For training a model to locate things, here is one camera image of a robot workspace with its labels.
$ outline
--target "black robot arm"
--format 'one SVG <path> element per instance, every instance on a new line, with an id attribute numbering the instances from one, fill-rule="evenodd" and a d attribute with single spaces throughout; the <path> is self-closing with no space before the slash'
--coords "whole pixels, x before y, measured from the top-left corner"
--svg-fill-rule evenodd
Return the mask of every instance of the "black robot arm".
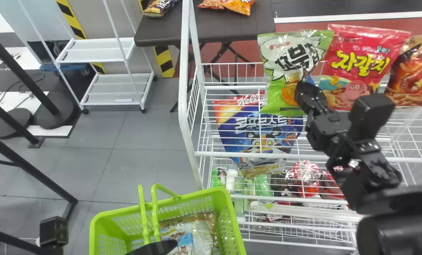
<path id="1" fill-rule="evenodd" d="M 422 186 L 401 185 L 402 174 L 381 153 L 376 134 L 393 112 L 382 94 L 359 97 L 349 113 L 327 106 L 316 85 L 299 82 L 295 99 L 308 115 L 305 131 L 311 147 L 329 156 L 326 168 L 350 208 L 365 217 L 358 226 L 361 255 L 422 255 Z M 352 171 L 335 172 L 335 166 Z"/>

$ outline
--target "hazard tape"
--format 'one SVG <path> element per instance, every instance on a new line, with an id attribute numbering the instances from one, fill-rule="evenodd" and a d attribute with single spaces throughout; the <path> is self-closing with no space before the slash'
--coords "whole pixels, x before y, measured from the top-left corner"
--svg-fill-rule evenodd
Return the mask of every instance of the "hazard tape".
<path id="1" fill-rule="evenodd" d="M 140 9 L 144 10 L 148 6 L 149 0 L 139 0 Z M 162 77 L 172 78 L 175 74 L 175 67 L 171 60 L 170 50 L 168 46 L 155 46 L 154 52 L 156 53 L 157 65 L 162 71 Z"/>
<path id="2" fill-rule="evenodd" d="M 78 22 L 77 16 L 75 16 L 74 11 L 71 8 L 71 5 L 69 4 L 68 0 L 56 0 L 58 6 L 60 7 L 61 12 L 64 14 L 64 17 L 66 18 L 66 21 L 68 21 L 68 24 L 71 26 L 71 29 L 77 39 L 87 39 L 85 31 L 83 31 L 83 28 L 81 27 L 80 23 Z M 101 73 L 105 74 L 105 69 L 102 63 L 91 63 L 96 70 Z"/>

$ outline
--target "round base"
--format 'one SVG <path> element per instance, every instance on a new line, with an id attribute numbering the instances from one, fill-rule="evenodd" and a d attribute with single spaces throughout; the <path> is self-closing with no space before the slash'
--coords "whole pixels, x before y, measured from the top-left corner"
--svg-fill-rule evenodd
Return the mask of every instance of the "round base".
<path id="1" fill-rule="evenodd" d="M 15 108 L 8 113 L 24 128 L 27 128 L 33 122 L 33 115 L 25 108 Z M 20 134 L 0 118 L 0 139 L 8 139 L 16 136 L 20 136 Z"/>
<path id="2" fill-rule="evenodd" d="M 39 107 L 36 122 L 43 129 L 56 129 L 68 123 L 74 116 L 74 103 L 61 92 L 50 92 L 49 98 L 58 108 L 60 113 L 52 115 L 44 105 Z"/>

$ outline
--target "black table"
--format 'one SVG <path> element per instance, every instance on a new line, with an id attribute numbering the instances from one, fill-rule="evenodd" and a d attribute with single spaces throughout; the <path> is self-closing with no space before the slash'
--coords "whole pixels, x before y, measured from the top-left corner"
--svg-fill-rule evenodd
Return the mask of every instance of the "black table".
<path id="1" fill-rule="evenodd" d="M 272 33 L 275 31 L 274 16 L 272 15 L 271 1 L 258 0 L 251 10 L 250 16 L 241 15 L 230 10 L 211 10 L 197 7 L 202 0 L 194 0 L 195 20 L 198 30 L 198 42 L 200 48 L 206 43 L 220 42 L 221 48 L 210 63 L 216 63 L 227 51 L 232 51 L 236 58 L 245 62 L 248 59 L 238 54 L 232 47 L 234 41 L 256 40 L 258 34 Z M 134 36 L 138 47 L 175 45 L 180 48 L 181 43 L 181 18 L 182 2 L 177 3 L 161 18 L 143 16 Z M 193 55 L 189 57 L 189 63 L 193 61 Z M 210 68 L 204 67 L 206 73 L 210 73 L 215 79 L 223 81 Z"/>

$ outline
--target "blue snack bag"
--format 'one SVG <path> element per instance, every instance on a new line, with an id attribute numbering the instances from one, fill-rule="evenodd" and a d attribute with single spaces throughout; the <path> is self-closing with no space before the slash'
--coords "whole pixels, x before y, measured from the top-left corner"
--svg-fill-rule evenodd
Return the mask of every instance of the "blue snack bag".
<path id="1" fill-rule="evenodd" d="M 259 94 L 215 100 L 218 131 L 226 152 L 290 153 L 303 129 L 303 117 L 260 113 Z M 282 171 L 282 158 L 232 157 L 246 178 Z"/>

